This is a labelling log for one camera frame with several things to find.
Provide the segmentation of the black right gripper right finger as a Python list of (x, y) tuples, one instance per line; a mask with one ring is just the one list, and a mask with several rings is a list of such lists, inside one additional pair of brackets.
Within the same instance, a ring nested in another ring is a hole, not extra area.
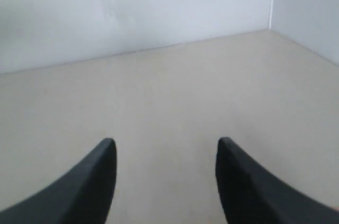
[(228, 223), (338, 223), (338, 210), (292, 188), (228, 137), (218, 141), (215, 175)]

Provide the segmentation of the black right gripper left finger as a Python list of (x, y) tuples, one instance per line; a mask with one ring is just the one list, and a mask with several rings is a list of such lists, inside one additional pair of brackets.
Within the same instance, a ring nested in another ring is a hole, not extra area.
[(103, 139), (64, 176), (1, 211), (1, 223), (106, 223), (117, 179), (117, 147)]

